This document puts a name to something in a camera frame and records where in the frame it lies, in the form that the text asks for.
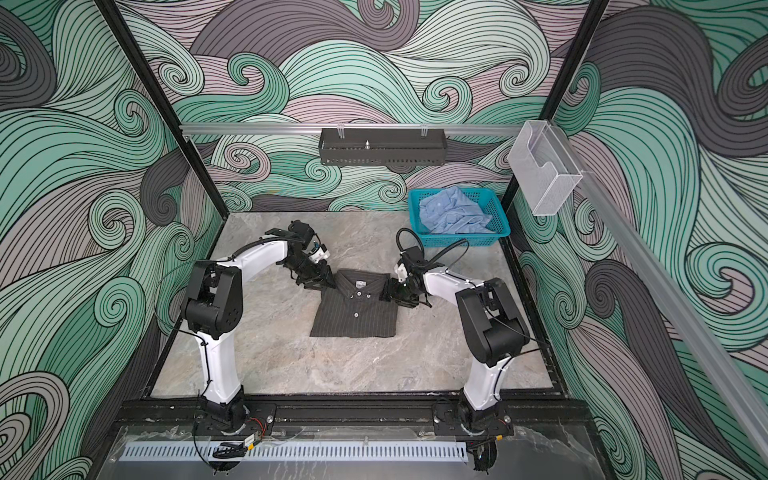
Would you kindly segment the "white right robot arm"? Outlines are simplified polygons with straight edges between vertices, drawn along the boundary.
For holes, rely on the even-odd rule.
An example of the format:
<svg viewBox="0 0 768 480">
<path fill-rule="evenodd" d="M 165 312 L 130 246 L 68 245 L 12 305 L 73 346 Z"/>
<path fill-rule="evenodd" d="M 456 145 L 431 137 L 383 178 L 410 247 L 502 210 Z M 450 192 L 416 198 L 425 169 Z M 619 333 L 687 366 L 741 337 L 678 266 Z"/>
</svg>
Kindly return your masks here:
<svg viewBox="0 0 768 480">
<path fill-rule="evenodd" d="M 501 388 L 513 362 L 531 341 L 507 284 L 474 280 L 438 267 L 422 274 L 400 268 L 387 281 L 383 298 L 414 308 L 434 296 L 457 308 L 465 343 L 472 355 L 461 389 L 458 417 L 472 433 L 489 431 L 502 399 Z"/>
</svg>

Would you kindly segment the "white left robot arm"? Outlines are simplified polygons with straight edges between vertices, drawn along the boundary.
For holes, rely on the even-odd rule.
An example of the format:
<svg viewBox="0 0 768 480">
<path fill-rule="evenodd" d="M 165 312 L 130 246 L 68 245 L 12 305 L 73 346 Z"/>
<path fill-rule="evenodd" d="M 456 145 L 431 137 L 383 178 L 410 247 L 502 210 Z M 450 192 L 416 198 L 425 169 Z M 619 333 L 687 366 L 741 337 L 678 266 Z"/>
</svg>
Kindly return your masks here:
<svg viewBox="0 0 768 480">
<path fill-rule="evenodd" d="M 193 265 L 181 318 L 198 342 L 204 380 L 199 404 L 223 432 L 240 431 L 248 418 L 234 341 L 245 312 L 244 284 L 276 265 L 288 269 L 295 283 L 307 290 L 334 288 L 328 258 L 315 230 L 294 220 L 288 228 L 270 229 L 227 257 Z"/>
</svg>

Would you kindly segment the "dark grey pinstripe shirt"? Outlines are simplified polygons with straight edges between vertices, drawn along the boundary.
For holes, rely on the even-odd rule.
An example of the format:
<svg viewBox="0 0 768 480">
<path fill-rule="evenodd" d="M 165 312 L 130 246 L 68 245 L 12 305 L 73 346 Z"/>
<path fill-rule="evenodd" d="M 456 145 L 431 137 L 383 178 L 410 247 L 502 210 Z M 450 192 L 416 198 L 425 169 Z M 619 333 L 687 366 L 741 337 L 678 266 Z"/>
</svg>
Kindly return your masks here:
<svg viewBox="0 0 768 480">
<path fill-rule="evenodd" d="M 391 338 L 396 335 L 398 305 L 384 298 L 391 276 L 339 269 L 335 288 L 321 291 L 310 336 L 315 338 Z"/>
</svg>

